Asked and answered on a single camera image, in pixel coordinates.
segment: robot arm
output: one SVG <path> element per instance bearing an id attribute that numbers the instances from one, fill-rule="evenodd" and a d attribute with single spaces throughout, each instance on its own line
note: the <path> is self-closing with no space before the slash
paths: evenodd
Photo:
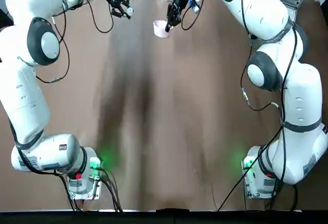
<path id="1" fill-rule="evenodd" d="M 107 1 L 119 10 L 116 15 L 132 16 L 128 0 Z M 50 113 L 35 74 L 37 66 L 54 63 L 60 53 L 58 39 L 47 19 L 82 2 L 6 0 L 14 26 L 0 31 L 0 100 L 14 135 L 14 169 L 57 170 L 67 175 L 68 189 L 75 199 L 97 199 L 100 183 L 95 184 L 95 179 L 99 171 L 93 170 L 91 164 L 99 168 L 100 160 L 92 148 L 80 146 L 72 134 L 45 134 Z"/>
<path id="2" fill-rule="evenodd" d="M 166 31 L 181 23 L 181 12 L 188 1 L 173 0 L 168 6 Z M 265 151 L 263 146 L 252 147 L 242 161 L 243 169 L 248 169 L 261 155 L 246 174 L 247 195 L 270 198 L 277 178 L 296 184 L 306 177 L 328 147 L 328 129 L 321 123 L 320 75 L 313 66 L 299 62 L 308 39 L 289 18 L 280 0 L 222 1 L 248 33 L 263 42 L 247 63 L 251 82 L 259 88 L 275 91 L 282 88 L 288 73 L 283 90 L 285 119 L 279 139 Z"/>

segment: cable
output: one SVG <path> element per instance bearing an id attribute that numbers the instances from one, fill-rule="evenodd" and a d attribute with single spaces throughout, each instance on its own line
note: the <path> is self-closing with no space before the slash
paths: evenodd
<path id="1" fill-rule="evenodd" d="M 231 191 L 229 192 L 229 194 L 226 196 L 226 198 L 224 199 L 223 203 L 220 205 L 220 207 L 217 209 L 217 211 L 220 211 L 223 207 L 223 205 L 225 204 L 225 202 L 228 200 L 228 198 L 230 197 L 230 195 L 233 193 L 233 191 L 235 190 L 235 188 L 239 185 L 239 183 L 245 178 L 246 174 L 248 173 L 248 171 L 252 168 L 252 166 L 256 163 L 256 161 L 258 160 L 258 158 L 262 155 L 262 153 L 266 150 L 266 148 L 273 142 L 273 140 L 275 139 L 275 137 L 280 133 L 282 129 L 282 126 L 278 129 L 277 133 L 272 137 L 272 139 L 269 141 L 269 143 L 267 143 L 264 147 L 263 150 L 258 154 L 258 156 L 255 158 L 255 160 L 253 161 L 253 163 L 250 165 L 250 167 L 246 170 L 246 172 L 242 175 L 242 177 L 237 181 L 237 183 L 233 186 L 233 188 L 231 189 Z"/>
<path id="2" fill-rule="evenodd" d="M 56 28 L 56 30 L 57 30 L 57 33 L 60 35 L 60 37 L 63 38 L 63 37 L 61 36 L 61 34 L 60 34 L 60 32 L 59 32 L 59 30 L 58 30 L 56 24 L 55 24 L 55 28 Z M 64 79 L 64 78 L 67 76 L 68 71 L 69 71 L 69 69 L 70 69 L 70 52 L 69 52 L 69 50 L 68 50 L 67 44 L 66 44 L 66 42 L 65 42 L 64 39 L 63 39 L 63 43 L 64 43 L 65 48 L 66 48 L 66 51 L 67 51 L 67 69 L 66 69 L 65 74 L 64 74 L 62 77 L 55 77 L 53 80 L 49 80 L 49 81 L 47 81 L 47 80 L 43 80 L 43 79 L 41 79 L 40 77 L 36 76 L 36 78 L 37 78 L 38 80 L 40 80 L 41 82 L 43 82 L 43 83 L 45 83 L 45 84 L 51 84 L 51 83 L 58 82 L 58 81 Z"/>
<path id="3" fill-rule="evenodd" d="M 243 195 L 244 195 L 244 208 L 245 211 L 247 211 L 247 207 L 246 207 L 246 189 L 245 189 L 245 181 L 242 181 L 242 189 L 243 189 Z"/>
<path id="4" fill-rule="evenodd" d="M 199 8 L 199 12 L 198 12 L 198 14 L 196 15 L 196 18 L 195 18 L 195 20 L 193 21 L 193 23 L 191 23 L 191 25 L 190 25 L 189 27 L 187 27 L 187 28 L 184 28 L 184 27 L 183 27 L 183 19 L 184 19 L 186 13 L 188 12 L 188 10 L 191 8 L 191 6 L 189 6 L 189 8 L 184 12 L 184 14 L 183 14 L 183 16 L 182 16 L 182 20 L 181 20 L 181 28 L 182 28 L 183 30 L 188 31 L 188 30 L 191 29 L 192 26 L 195 24 L 195 22 L 197 21 L 199 15 L 200 15 L 201 9 L 203 8 L 203 3 L 204 3 L 204 0 L 201 0 L 201 4 L 200 4 L 200 8 Z"/>
<path id="5" fill-rule="evenodd" d="M 118 187 L 117 187 L 117 182 L 116 182 L 116 179 L 115 179 L 113 173 L 112 173 L 111 171 L 109 171 L 110 174 L 111 174 L 111 176 L 112 176 L 113 179 L 114 179 L 115 184 L 113 184 L 113 182 L 110 180 L 109 175 L 107 174 L 107 172 L 106 172 L 104 169 L 100 169 L 100 170 L 103 171 L 103 172 L 106 174 L 106 177 L 108 178 L 108 182 L 109 182 L 110 185 L 114 188 L 115 195 L 116 195 L 116 200 L 117 200 L 118 204 L 120 205 L 120 201 L 119 201 L 119 197 L 118 197 Z"/>
<path id="6" fill-rule="evenodd" d="M 215 198 L 214 198 L 214 192 L 213 192 L 213 183 L 211 183 L 211 192 L 212 192 L 212 200 L 213 200 L 213 204 L 215 206 L 215 209 L 217 210 L 217 205 L 215 202 Z"/>
<path id="7" fill-rule="evenodd" d="M 247 27 L 247 24 L 246 24 L 246 21 L 245 21 L 244 1 L 243 1 L 243 0 L 240 0 L 240 2 L 241 2 L 241 16 L 242 16 L 242 22 L 243 22 L 244 27 L 245 27 L 245 29 L 246 29 L 247 35 L 250 35 L 250 32 L 249 32 L 249 30 L 248 30 L 248 27 Z M 249 55 L 248 55 L 248 58 L 247 58 L 247 61 L 246 61 L 245 67 L 244 67 L 244 69 L 243 69 L 243 71 L 242 71 L 242 74 L 241 74 L 241 77 L 240 77 L 240 88 L 241 88 L 241 91 L 242 91 L 243 97 L 244 97 L 245 101 L 247 102 L 249 108 L 250 108 L 251 110 L 253 110 L 253 111 L 262 111 L 262 110 L 266 109 L 267 107 L 269 107 L 269 106 L 270 106 L 271 104 L 273 104 L 273 103 L 268 103 L 268 104 L 266 104 L 265 106 L 263 106 L 262 108 L 259 108 L 259 109 L 255 109 L 255 108 L 253 108 L 253 107 L 251 106 L 251 103 L 249 102 L 249 99 L 248 99 L 248 97 L 247 97 L 246 91 L 245 91 L 245 89 L 244 89 L 243 86 L 242 86 L 242 79 L 243 79 L 244 73 L 245 73 L 246 68 L 247 68 L 247 62 L 248 62 L 248 60 L 250 59 L 250 57 L 251 57 L 251 55 L 252 55 L 252 51 L 253 51 L 253 46 L 251 45 L 250 53 L 249 53 Z"/>
<path id="8" fill-rule="evenodd" d="M 123 212 L 123 209 L 121 208 L 121 206 L 118 204 L 117 200 L 115 199 L 115 196 L 114 196 L 111 186 L 105 180 L 103 180 L 103 179 L 100 179 L 100 180 L 102 183 L 104 183 L 104 185 L 107 187 L 110 194 L 112 195 L 112 200 L 113 200 L 113 205 L 114 205 L 115 211 Z"/>
<path id="9" fill-rule="evenodd" d="M 63 185 L 64 185 L 64 187 L 65 187 L 65 191 L 66 191 L 66 194 L 67 194 L 67 197 L 68 197 L 68 201 L 70 202 L 70 206 L 71 206 L 72 210 L 75 211 L 75 209 L 74 209 L 74 207 L 73 207 L 73 201 L 72 201 L 72 199 L 71 199 L 71 197 L 70 197 L 70 194 L 69 194 L 69 192 L 68 192 L 68 189 L 67 189 L 67 185 L 66 185 L 65 179 L 64 179 L 64 177 L 62 177 L 62 176 L 58 176 L 58 177 L 61 179 L 61 181 L 62 181 L 62 183 L 63 183 Z"/>
<path id="10" fill-rule="evenodd" d="M 113 27 L 114 27 L 114 19 L 113 19 L 113 15 L 112 15 L 112 12 L 111 12 L 111 7 L 110 7 L 110 5 L 108 4 L 108 8 L 109 8 L 109 13 L 110 13 L 110 15 L 111 15 L 111 19 L 112 19 L 112 26 L 111 26 L 111 28 L 110 28 L 109 30 L 107 30 L 107 31 L 101 31 L 101 30 L 98 28 L 97 24 L 96 24 L 96 20 L 95 20 L 95 18 L 94 18 L 94 14 L 93 14 L 92 6 L 91 6 L 91 4 L 90 4 L 90 2 L 89 2 L 88 0 L 86 0 L 86 1 L 87 1 L 87 3 L 89 4 L 90 11 L 91 11 L 91 15 L 92 15 L 92 19 L 93 19 L 94 26 L 96 27 L 96 29 L 97 29 L 100 33 L 109 33 L 109 32 L 113 29 Z"/>
<path id="11" fill-rule="evenodd" d="M 60 34 L 58 28 L 57 28 L 57 24 L 56 24 L 56 21 L 55 21 L 55 16 L 52 17 L 52 22 L 53 24 L 55 25 L 56 27 L 56 30 L 57 30 L 57 33 L 60 35 L 60 40 L 59 40 L 59 43 L 61 43 L 63 40 L 64 40 L 64 36 L 65 36 L 65 33 L 66 33 L 66 25 L 67 25 L 67 19 L 66 19 L 66 12 L 65 12 L 65 9 L 63 7 L 63 12 L 64 14 L 64 30 L 63 30 L 63 35 Z"/>
<path id="12" fill-rule="evenodd" d="M 298 191 L 297 191 L 297 186 L 296 185 L 293 185 L 293 188 L 294 188 L 294 202 L 293 202 L 293 205 L 290 209 L 290 211 L 294 211 L 297 207 L 297 204 L 298 204 Z"/>
<path id="13" fill-rule="evenodd" d="M 289 61 L 289 64 L 288 64 L 288 67 L 287 67 L 287 70 L 286 70 L 286 74 L 283 78 L 282 85 L 281 85 L 281 113 L 282 113 L 282 125 L 283 126 L 284 126 L 284 122 L 285 122 L 285 107 L 284 107 L 283 94 L 284 94 L 284 91 L 285 91 L 285 83 L 286 83 L 287 75 L 288 75 L 289 70 L 291 68 L 291 65 L 292 65 L 292 62 L 293 62 L 293 59 L 294 59 L 294 56 L 295 56 L 295 52 L 296 52 L 296 47 L 297 47 L 297 34 L 296 34 L 295 25 L 292 26 L 292 29 L 293 29 L 293 32 L 294 32 L 295 44 L 294 44 L 294 49 L 293 49 L 291 59 Z M 285 171 L 286 171 L 286 141 L 285 141 L 284 128 L 282 128 L 282 144 L 283 144 L 283 169 L 282 169 L 281 179 L 277 184 L 277 191 L 280 191 L 280 188 L 283 185 L 283 178 L 285 176 Z M 271 197 L 271 199 L 272 199 L 272 203 L 270 204 L 270 210 L 273 207 L 273 202 L 275 200 L 275 197 Z"/>

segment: brown table surface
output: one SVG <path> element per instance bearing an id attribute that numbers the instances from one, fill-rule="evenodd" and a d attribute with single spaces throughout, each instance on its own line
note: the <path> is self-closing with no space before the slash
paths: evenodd
<path id="1" fill-rule="evenodd" d="M 51 119 L 48 134 L 75 134 L 83 146 L 97 149 L 116 175 L 124 209 L 188 208 L 214 210 L 241 176 L 240 161 L 253 145 L 266 144 L 279 127 L 271 107 L 251 111 L 244 102 L 240 75 L 249 53 L 244 28 L 221 0 L 205 0 L 194 27 L 180 27 L 169 39 L 153 34 L 152 22 L 165 18 L 164 0 L 134 0 L 131 20 L 114 19 L 109 34 L 96 31 L 88 6 L 67 13 L 71 67 L 54 84 L 41 84 Z M 92 3 L 97 24 L 110 26 L 104 0 Z M 186 19 L 191 23 L 193 15 Z M 63 18 L 56 19 L 61 29 Z M 303 61 L 321 73 L 323 120 L 327 122 L 328 32 L 320 6 L 305 0 L 298 23 L 310 40 Z M 43 79 L 62 75 L 65 48 L 53 65 L 37 69 Z M 279 93 L 244 85 L 253 106 L 279 100 Z M 68 209 L 59 179 L 14 171 L 13 139 L 0 110 L 2 149 L 0 209 Z M 299 186 L 299 209 L 327 209 L 324 157 Z M 276 207 L 289 209 L 293 189 L 285 186 Z M 248 209 L 263 209 L 263 200 L 248 200 Z M 111 209 L 105 188 L 87 209 Z M 224 205 L 242 210 L 241 185 Z"/>

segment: paper cup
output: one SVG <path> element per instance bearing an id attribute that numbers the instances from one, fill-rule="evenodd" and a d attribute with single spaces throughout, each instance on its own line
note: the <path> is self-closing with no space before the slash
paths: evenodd
<path id="1" fill-rule="evenodd" d="M 161 38 L 168 38 L 171 34 L 171 30 L 173 29 L 173 27 L 170 28 L 169 32 L 166 32 L 165 31 L 166 24 L 167 24 L 166 21 L 155 20 L 153 22 L 154 34 L 158 37 L 161 37 Z"/>

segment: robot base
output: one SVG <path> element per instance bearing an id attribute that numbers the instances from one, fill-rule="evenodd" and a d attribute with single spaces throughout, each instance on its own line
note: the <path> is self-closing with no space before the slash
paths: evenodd
<path id="1" fill-rule="evenodd" d="M 87 164 L 80 179 L 68 178 L 68 191 L 72 199 L 99 199 L 101 192 L 101 171 L 91 167 L 101 168 L 96 152 L 90 148 L 84 148 L 87 153 Z"/>
<path id="2" fill-rule="evenodd" d="M 247 156 L 244 160 L 241 161 L 242 175 L 244 175 L 244 173 L 247 171 L 247 168 L 253 163 L 254 160 L 255 157 Z M 243 179 L 245 195 L 249 199 L 271 198 L 276 180 L 266 177 L 264 174 L 258 174 L 254 169 L 256 165 L 258 165 L 257 162 L 252 166 L 252 168 L 248 171 Z M 264 179 L 261 180 L 261 186 L 258 186 L 258 178 L 260 177 L 264 177 Z"/>

